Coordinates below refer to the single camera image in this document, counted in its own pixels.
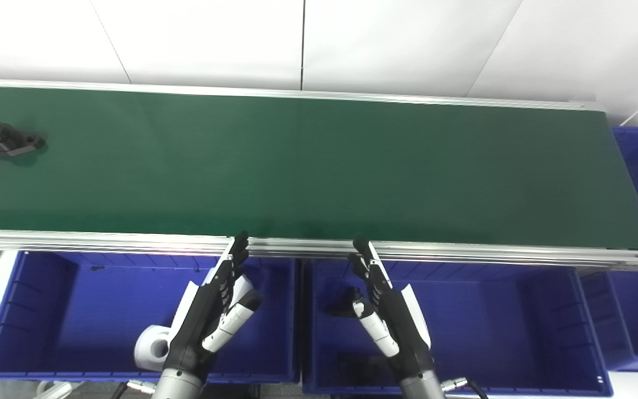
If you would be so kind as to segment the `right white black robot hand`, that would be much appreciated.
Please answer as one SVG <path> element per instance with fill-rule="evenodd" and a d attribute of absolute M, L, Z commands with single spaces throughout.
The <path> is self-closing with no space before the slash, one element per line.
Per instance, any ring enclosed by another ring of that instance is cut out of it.
<path fill-rule="evenodd" d="M 366 286 L 362 295 L 354 290 L 351 306 L 356 318 L 369 334 L 380 353 L 387 358 L 395 381 L 425 378 L 435 372 L 429 336 L 419 331 L 410 310 L 405 288 L 393 287 L 374 245 L 362 236 L 353 240 L 354 253 L 348 255 L 353 273 Z"/>

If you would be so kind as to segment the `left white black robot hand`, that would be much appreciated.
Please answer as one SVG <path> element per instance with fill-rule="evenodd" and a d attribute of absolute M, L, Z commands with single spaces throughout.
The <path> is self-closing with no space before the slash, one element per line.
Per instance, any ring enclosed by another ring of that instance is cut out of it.
<path fill-rule="evenodd" d="M 241 231 L 231 238 L 203 283 L 192 284 L 191 300 L 181 303 L 186 313 L 172 329 L 163 377 L 203 386 L 218 351 L 263 303 L 263 294 L 245 278 L 248 245 L 249 234 Z"/>

